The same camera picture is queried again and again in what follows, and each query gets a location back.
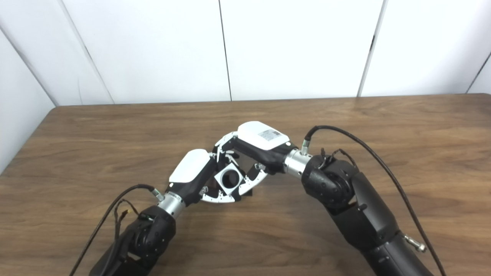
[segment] wood grain surface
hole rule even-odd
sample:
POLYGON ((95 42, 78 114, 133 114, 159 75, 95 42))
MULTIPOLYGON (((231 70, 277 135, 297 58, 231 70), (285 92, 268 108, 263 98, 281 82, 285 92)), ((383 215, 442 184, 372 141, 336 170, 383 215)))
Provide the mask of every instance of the wood grain surface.
MULTIPOLYGON (((0 176, 0 275, 68 275, 109 203, 147 183, 161 190, 186 152, 260 120, 300 145, 316 124, 352 132, 389 165, 448 275, 491 275, 491 96, 72 106, 52 110, 0 176)), ((316 133, 311 153, 343 148, 421 240, 388 176, 348 138, 316 133)), ((154 204, 136 191, 138 209, 154 204)), ((127 223, 133 220, 128 216, 127 223)), ((111 243, 113 221, 77 275, 111 243)), ((437 275, 429 253, 420 259, 437 275)), ((268 176, 233 204, 188 207, 152 276, 371 276, 327 212, 288 175, 268 176)))

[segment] white wall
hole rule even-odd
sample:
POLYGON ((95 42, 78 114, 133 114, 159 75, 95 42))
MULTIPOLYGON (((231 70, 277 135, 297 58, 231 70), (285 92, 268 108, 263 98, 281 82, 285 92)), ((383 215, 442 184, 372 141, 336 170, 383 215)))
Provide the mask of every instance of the white wall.
POLYGON ((0 26, 60 105, 110 104, 61 0, 0 0, 0 26))
POLYGON ((488 58, 488 61, 470 87, 469 93, 491 94, 491 58, 488 58))
POLYGON ((355 97, 382 0, 222 0, 233 100, 355 97))
POLYGON ((53 107, 0 31, 0 173, 53 107))
POLYGON ((230 101, 217 0, 64 0, 116 103, 230 101))
POLYGON ((491 1, 389 0, 362 96, 465 93, 491 52, 491 1))

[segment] screw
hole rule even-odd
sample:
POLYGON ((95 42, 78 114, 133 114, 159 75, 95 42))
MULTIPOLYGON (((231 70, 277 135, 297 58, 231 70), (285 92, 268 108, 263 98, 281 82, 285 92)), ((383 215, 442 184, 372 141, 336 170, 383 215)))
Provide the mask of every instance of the screw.
POLYGON ((406 242, 408 244, 414 246, 414 249, 416 249, 416 251, 421 252, 421 253, 426 252, 426 245, 417 242, 415 239, 411 238, 410 236, 408 236, 406 234, 404 235, 404 239, 406 240, 406 242))

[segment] wire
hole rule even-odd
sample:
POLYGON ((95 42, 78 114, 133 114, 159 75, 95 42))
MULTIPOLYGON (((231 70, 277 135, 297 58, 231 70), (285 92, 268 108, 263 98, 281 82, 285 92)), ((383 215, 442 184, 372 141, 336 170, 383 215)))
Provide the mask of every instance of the wire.
POLYGON ((346 151, 344 151, 342 148, 337 149, 333 153, 331 153, 331 158, 334 158, 334 155, 336 155, 336 153, 338 153, 338 152, 340 152, 342 155, 348 157, 348 159, 350 160, 350 162, 353 165, 353 167, 358 168, 358 166, 356 165, 355 160, 353 158, 351 158, 351 156, 346 151))
POLYGON ((138 216, 139 212, 136 210, 136 208, 133 206, 133 204, 126 199, 122 199, 116 204, 114 207, 114 242, 111 247, 111 251, 109 252, 108 259, 106 263, 104 264, 104 267, 101 270, 100 276, 104 276, 106 274, 106 271, 109 268, 109 265, 113 262, 114 259, 114 253, 116 252, 116 248, 119 247, 119 231, 121 229, 121 222, 123 221, 124 217, 128 214, 128 210, 125 210, 121 213, 121 215, 118 217, 118 207, 121 203, 126 202, 128 203, 131 208, 133 209, 133 212, 138 216))
POLYGON ((152 192, 153 190, 155 190, 155 188, 153 186, 150 186, 150 185, 147 185, 147 184, 137 184, 137 185, 134 185, 134 186, 131 186, 129 188, 127 188, 125 191, 123 191, 112 203, 111 205, 109 205, 109 208, 106 210, 106 212, 104 213, 104 215, 102 216, 101 220, 99 221, 99 223, 97 224, 97 226, 95 227, 94 231, 92 232, 92 234, 90 235, 87 243, 85 244, 85 246, 83 247, 82 249, 82 252, 80 253, 80 256, 79 258, 77 259, 77 261, 75 262, 75 265, 73 266, 72 268, 72 271, 70 272, 69 276, 73 276, 75 274, 75 271, 77 271, 77 268, 79 267, 80 265, 80 262, 82 262, 82 259, 83 257, 85 256, 85 253, 87 253, 87 250, 89 248, 89 246, 91 245, 92 241, 94 240, 95 238, 95 235, 97 235, 97 232, 99 232, 99 230, 101 229, 101 226, 102 224, 106 221, 106 219, 108 218, 108 215, 109 215, 109 212, 113 209, 113 207, 117 204, 117 202, 122 198, 124 197, 127 193, 133 191, 133 190, 136 190, 136 189, 147 189, 149 190, 150 192, 152 192))
POLYGON ((341 134, 348 136, 353 141, 357 142, 362 147, 364 147, 373 156, 373 158, 375 158, 375 160, 377 160, 377 162, 380 164, 380 166, 382 166, 382 168, 385 170, 385 172, 389 175, 390 179, 392 179, 392 181, 394 182, 394 185, 396 186, 397 190, 401 194, 401 197, 402 197, 404 203, 406 204, 406 207, 409 210, 409 214, 411 215, 411 218, 414 221, 414 224, 418 228, 418 231, 421 234, 421 237, 423 237, 423 240, 425 241, 426 245, 428 246, 428 249, 430 250, 432 257, 435 260, 436 265, 438 266, 438 269, 440 270, 441 275, 446 276, 445 270, 443 269, 443 265, 441 264, 440 259, 438 258, 438 255, 436 254, 436 251, 430 242, 430 239, 428 239, 428 236, 426 236, 426 233, 423 230, 423 227, 421 226, 421 223, 419 222, 418 217, 417 217, 416 213, 414 212, 414 210, 411 206, 411 203, 409 202, 408 196, 406 195, 406 193, 402 189, 402 186, 399 183, 399 181, 397 180, 397 178, 395 177, 395 175, 392 173, 392 171, 389 169, 389 167, 383 162, 383 160, 375 153, 375 151, 373 149, 371 149, 367 144, 365 144, 365 142, 360 140, 358 137, 354 136, 353 134, 351 134, 345 130, 342 130, 340 128, 333 127, 333 126, 315 126, 315 127, 313 127, 307 133, 307 135, 305 135, 305 138, 304 138, 305 141, 310 142, 310 140, 312 139, 312 135, 316 131, 318 131, 319 129, 334 130, 336 132, 339 132, 341 134))

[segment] robotic hand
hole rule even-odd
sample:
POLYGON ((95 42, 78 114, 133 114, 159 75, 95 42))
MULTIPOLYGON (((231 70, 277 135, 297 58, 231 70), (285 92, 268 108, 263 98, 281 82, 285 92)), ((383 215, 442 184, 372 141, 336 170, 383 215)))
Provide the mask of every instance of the robotic hand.
POLYGON ((323 150, 312 156, 308 144, 304 141, 299 150, 288 136, 252 121, 225 135, 211 153, 204 149, 188 152, 171 174, 159 203, 139 214, 90 276, 148 275, 175 235, 175 220, 186 207, 200 200, 239 201, 268 174, 276 173, 301 180, 306 193, 325 207, 346 241, 363 254, 377 276, 432 276, 404 241, 421 252, 425 246, 400 231, 394 215, 355 163, 338 160, 323 150), (232 150, 257 163, 245 173, 232 150), (205 186, 213 175, 216 188, 205 186))

